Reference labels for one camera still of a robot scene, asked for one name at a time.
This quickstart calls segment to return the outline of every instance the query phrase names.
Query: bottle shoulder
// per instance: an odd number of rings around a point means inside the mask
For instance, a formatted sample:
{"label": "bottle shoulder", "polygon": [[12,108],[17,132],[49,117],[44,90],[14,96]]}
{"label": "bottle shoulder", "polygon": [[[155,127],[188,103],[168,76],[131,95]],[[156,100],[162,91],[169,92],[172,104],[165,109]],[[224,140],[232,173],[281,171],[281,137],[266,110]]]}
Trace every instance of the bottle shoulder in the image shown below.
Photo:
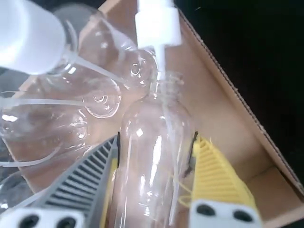
{"label": "bottle shoulder", "polygon": [[122,128],[146,125],[151,127],[166,127],[166,119],[174,124],[192,127],[192,118],[188,110],[180,102],[171,102],[165,114],[162,101],[144,97],[134,102],[123,116]]}

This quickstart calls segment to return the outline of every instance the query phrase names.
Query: bottle neck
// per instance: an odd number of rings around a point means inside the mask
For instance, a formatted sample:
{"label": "bottle neck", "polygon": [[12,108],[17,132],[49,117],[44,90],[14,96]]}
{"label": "bottle neck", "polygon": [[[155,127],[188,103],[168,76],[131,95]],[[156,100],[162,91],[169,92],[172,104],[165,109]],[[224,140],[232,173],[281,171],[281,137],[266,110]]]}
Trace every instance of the bottle neck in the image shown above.
{"label": "bottle neck", "polygon": [[183,84],[181,75],[166,72],[161,77],[154,77],[151,81],[149,96],[177,100],[180,96],[180,86]]}
{"label": "bottle neck", "polygon": [[65,48],[61,60],[54,69],[48,72],[49,75],[58,75],[68,72],[78,57],[78,36],[73,25],[69,21],[60,22],[63,25],[66,35]]}

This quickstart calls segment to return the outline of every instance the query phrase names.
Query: mounting hole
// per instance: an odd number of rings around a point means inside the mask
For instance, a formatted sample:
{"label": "mounting hole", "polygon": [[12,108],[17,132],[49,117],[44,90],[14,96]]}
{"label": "mounting hole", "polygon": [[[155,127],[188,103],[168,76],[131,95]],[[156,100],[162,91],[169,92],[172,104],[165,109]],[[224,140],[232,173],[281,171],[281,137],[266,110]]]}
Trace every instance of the mounting hole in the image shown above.
{"label": "mounting hole", "polygon": [[58,222],[57,228],[74,228],[75,225],[76,225],[76,220],[71,217],[67,217],[67,218],[63,218]]}
{"label": "mounting hole", "polygon": [[37,225],[39,217],[37,215],[26,216],[19,225],[19,228],[33,228]]}
{"label": "mounting hole", "polygon": [[199,205],[196,208],[196,212],[201,214],[201,215],[215,216],[215,210],[212,207],[210,207],[206,204]]}
{"label": "mounting hole", "polygon": [[253,219],[251,215],[249,215],[247,212],[244,212],[242,210],[237,210],[233,213],[233,217],[237,220],[243,221],[243,222],[252,222]]}

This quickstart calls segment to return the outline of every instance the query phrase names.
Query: bottle threaded neck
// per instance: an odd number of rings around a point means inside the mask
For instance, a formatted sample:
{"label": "bottle threaded neck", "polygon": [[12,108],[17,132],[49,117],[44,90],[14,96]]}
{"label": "bottle threaded neck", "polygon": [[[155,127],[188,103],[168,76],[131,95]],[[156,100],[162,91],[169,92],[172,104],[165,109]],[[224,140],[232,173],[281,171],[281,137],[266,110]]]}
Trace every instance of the bottle threaded neck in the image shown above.
{"label": "bottle threaded neck", "polygon": [[181,85],[183,85],[181,74],[176,72],[158,72],[157,76],[152,78],[150,94],[154,97],[178,98]]}

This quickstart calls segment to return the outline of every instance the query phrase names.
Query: white plastic cap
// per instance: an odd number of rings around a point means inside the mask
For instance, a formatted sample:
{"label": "white plastic cap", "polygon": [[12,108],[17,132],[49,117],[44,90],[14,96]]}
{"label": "white plastic cap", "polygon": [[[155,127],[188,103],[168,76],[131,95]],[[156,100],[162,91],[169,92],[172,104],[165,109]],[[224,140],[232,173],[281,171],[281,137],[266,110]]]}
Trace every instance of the white plastic cap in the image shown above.
{"label": "white plastic cap", "polygon": [[50,12],[28,0],[0,1],[0,66],[44,74],[61,60],[66,37]]}
{"label": "white plastic cap", "polygon": [[138,0],[135,16],[139,48],[178,46],[181,28],[178,9],[171,0]]}

